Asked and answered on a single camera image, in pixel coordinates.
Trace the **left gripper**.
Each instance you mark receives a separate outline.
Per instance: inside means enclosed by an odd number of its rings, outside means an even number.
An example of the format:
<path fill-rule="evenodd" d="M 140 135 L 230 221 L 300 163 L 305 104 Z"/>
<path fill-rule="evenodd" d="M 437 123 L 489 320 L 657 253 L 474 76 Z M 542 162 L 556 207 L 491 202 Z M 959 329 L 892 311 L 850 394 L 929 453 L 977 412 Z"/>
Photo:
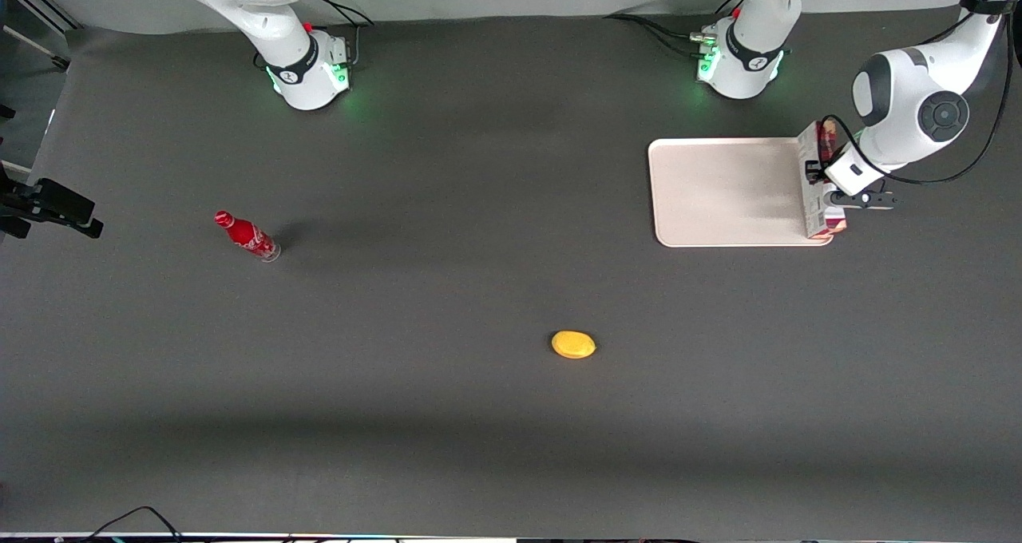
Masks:
<path fill-rule="evenodd" d="M 825 184 L 828 178 L 841 191 L 829 193 L 831 207 L 866 211 L 898 207 L 898 198 L 891 192 L 864 192 L 885 174 L 868 165 L 853 145 L 844 145 L 828 165 L 820 160 L 804 162 L 804 176 L 808 185 Z"/>

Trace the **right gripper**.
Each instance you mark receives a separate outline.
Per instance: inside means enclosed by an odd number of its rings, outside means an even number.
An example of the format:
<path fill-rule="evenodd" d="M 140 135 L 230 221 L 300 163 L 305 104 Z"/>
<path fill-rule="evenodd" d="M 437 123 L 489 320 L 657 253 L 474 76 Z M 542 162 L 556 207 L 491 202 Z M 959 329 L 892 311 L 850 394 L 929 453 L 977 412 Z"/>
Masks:
<path fill-rule="evenodd" d="M 8 176 L 1 168 L 1 232 L 24 240 L 30 232 L 26 219 L 32 211 L 32 200 L 41 211 L 56 218 L 56 223 L 77 231 L 91 240 L 98 240 L 105 224 L 94 218 L 95 203 L 66 186 L 41 178 L 28 185 Z"/>

